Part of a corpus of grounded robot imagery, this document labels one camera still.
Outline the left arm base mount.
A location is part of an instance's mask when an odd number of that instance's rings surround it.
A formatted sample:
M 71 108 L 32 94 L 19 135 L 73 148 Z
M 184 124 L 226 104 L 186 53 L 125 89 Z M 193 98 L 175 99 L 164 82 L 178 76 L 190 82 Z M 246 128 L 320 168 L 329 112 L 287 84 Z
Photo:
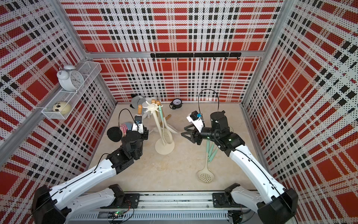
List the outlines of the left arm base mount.
M 101 207 L 101 209 L 128 209 L 129 205 L 131 208 L 137 209 L 139 204 L 140 194 L 130 193 L 124 196 L 116 197 L 109 206 Z

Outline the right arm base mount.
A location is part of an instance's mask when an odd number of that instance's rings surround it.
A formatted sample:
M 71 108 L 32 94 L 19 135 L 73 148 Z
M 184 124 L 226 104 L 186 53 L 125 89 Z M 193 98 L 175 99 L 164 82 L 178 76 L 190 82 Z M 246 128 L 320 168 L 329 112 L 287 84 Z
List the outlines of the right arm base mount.
M 214 208 L 246 208 L 246 206 L 235 203 L 226 193 L 212 194 Z

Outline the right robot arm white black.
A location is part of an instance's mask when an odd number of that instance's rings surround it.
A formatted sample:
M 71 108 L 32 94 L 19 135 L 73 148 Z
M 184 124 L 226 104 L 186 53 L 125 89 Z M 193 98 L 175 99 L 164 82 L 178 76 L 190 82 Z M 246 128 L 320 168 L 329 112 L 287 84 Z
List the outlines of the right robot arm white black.
M 296 224 L 298 194 L 292 188 L 280 184 L 252 155 L 243 139 L 230 131 L 225 111 L 210 115 L 211 126 L 206 127 L 202 114 L 197 111 L 187 116 L 191 123 L 181 133 L 192 143 L 200 145 L 203 140 L 213 142 L 246 174 L 257 192 L 232 184 L 226 188 L 229 205 L 243 205 L 257 213 L 264 224 Z

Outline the cream utensil rack stand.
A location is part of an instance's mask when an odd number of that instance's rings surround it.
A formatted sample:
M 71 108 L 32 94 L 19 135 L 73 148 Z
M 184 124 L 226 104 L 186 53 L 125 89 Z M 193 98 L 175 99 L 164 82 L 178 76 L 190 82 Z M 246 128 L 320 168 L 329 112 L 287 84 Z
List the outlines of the cream utensil rack stand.
M 173 140 L 172 144 L 166 144 L 162 135 L 162 120 L 161 120 L 161 115 L 159 113 L 159 109 L 158 109 L 158 105 L 157 104 L 153 104 L 153 103 L 149 103 L 147 102 L 147 106 L 143 106 L 143 108 L 147 109 L 147 111 L 153 115 L 156 126 L 158 128 L 158 133 L 160 135 L 160 139 L 157 140 L 156 144 L 155 144 L 155 150 L 158 154 L 160 155 L 168 155 L 170 154 L 174 148 L 175 148 L 175 143 Z

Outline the slotted spoon wooden handle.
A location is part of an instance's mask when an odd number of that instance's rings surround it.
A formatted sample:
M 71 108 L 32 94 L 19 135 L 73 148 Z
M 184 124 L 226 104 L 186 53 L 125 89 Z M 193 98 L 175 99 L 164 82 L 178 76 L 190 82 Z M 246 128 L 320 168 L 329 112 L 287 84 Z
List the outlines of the slotted spoon wooden handle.
M 168 116 L 166 116 L 166 120 L 169 120 L 171 118 L 171 114 L 169 114 Z M 168 127 L 170 130 L 173 130 L 172 133 L 179 133 L 177 129 L 175 129 L 173 126 L 171 126 L 170 124 L 168 124 Z M 149 134 L 152 132 L 158 132 L 158 128 L 154 127 L 149 131 Z

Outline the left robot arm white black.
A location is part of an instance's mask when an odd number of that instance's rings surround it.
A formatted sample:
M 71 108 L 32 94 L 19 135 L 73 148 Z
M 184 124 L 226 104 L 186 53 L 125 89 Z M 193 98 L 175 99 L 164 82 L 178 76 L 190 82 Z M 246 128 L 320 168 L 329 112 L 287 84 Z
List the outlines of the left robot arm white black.
M 88 171 L 62 184 L 48 188 L 42 186 L 35 192 L 32 202 L 32 218 L 36 224 L 65 224 L 74 216 L 101 207 L 122 207 L 126 197 L 118 184 L 102 191 L 84 195 L 97 184 L 118 175 L 143 154 L 143 142 L 148 130 L 127 131 L 122 145 Z

